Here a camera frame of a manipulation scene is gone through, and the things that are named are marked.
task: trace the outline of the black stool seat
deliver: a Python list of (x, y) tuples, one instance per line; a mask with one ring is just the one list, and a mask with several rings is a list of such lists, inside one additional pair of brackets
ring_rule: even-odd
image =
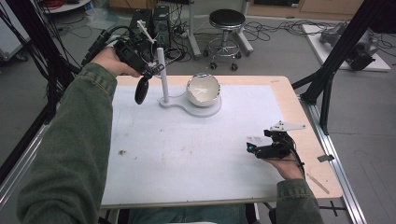
[(234, 30), (245, 22), (244, 14), (232, 9), (219, 9), (210, 13), (210, 24), (223, 30)]

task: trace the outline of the stool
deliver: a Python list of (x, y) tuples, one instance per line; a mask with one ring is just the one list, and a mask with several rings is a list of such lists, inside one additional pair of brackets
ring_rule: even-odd
[(228, 38), (228, 34), (231, 31), (238, 30), (245, 22), (245, 16), (232, 9), (219, 9), (210, 13), (209, 17), (210, 24), (223, 31), (222, 38), (216, 38), (209, 42), (206, 49), (204, 50), (204, 57), (209, 56), (209, 51), (213, 53), (212, 62), (210, 67), (216, 69), (218, 65), (215, 63), (215, 57), (232, 57), (233, 63), (231, 69), (236, 71), (238, 66), (235, 63), (235, 59), (240, 59), (242, 54), (240, 52), (239, 45), (233, 40)]

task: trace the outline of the black metal stand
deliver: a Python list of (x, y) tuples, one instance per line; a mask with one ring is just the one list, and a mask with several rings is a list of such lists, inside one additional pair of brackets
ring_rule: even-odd
[[(41, 64), (38, 64), (40, 62), (36, 60), (35, 62), (40, 73), (47, 76), (46, 79), (49, 85), (47, 105), (35, 119), (35, 122), (25, 133), (21, 141), (15, 146), (6, 161), (1, 165), (0, 185), (7, 178), (7, 175), (20, 159), (25, 149), (28, 148), (43, 123), (49, 123), (55, 116), (56, 105), (61, 99), (64, 90), (79, 72), (79, 68), (64, 59), (30, 0), (6, 1), (26, 33), (30, 36), (32, 43), (44, 58), (45, 61), (41, 62)], [(27, 46), (26, 50), (28, 50), (31, 55), (33, 54), (31, 47)]]
[(332, 94), (332, 79), (348, 53), (356, 46), (372, 22), (383, 12), (387, 1), (365, 0), (319, 70), (291, 85), (294, 89), (298, 89), (311, 82), (308, 90), (301, 94), (301, 99), (310, 105), (315, 105), (318, 97), (323, 92), (319, 124), (326, 134), (329, 134), (327, 121)]

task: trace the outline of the olive green sleeve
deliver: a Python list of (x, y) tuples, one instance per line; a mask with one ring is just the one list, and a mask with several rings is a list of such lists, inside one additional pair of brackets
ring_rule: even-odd
[(277, 184), (276, 223), (323, 223), (318, 201), (304, 179), (284, 180)]
[(22, 223), (97, 223), (117, 80), (87, 64), (67, 88), (18, 198)]

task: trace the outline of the white board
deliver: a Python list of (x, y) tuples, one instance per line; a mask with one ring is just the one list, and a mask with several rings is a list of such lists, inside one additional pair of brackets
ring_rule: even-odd
[[(303, 28), (306, 33), (318, 33), (322, 31), (322, 29), (315, 25), (303, 25)], [(307, 35), (307, 38), (312, 46), (312, 49), (314, 49), (315, 53), (317, 54), (320, 63), (323, 64), (326, 61), (327, 57), (329, 57), (329, 54), (332, 51), (332, 47), (328, 43), (320, 43), (320, 33), (316, 35)], [(374, 54), (373, 58), (375, 59), (375, 61), (367, 65), (367, 67), (365, 67), (363, 71), (386, 72), (390, 70), (390, 67), (377, 54)], [(346, 62), (343, 62), (341, 64), (340, 69), (352, 70), (352, 68)]]
[[(102, 207), (276, 199), (282, 177), (246, 150), (247, 137), (270, 145), (262, 131), (283, 119), (270, 86), (221, 86), (220, 112), (204, 119), (160, 107), (159, 86), (142, 105), (134, 90), (116, 90)], [(173, 86), (169, 94), (184, 90)]]

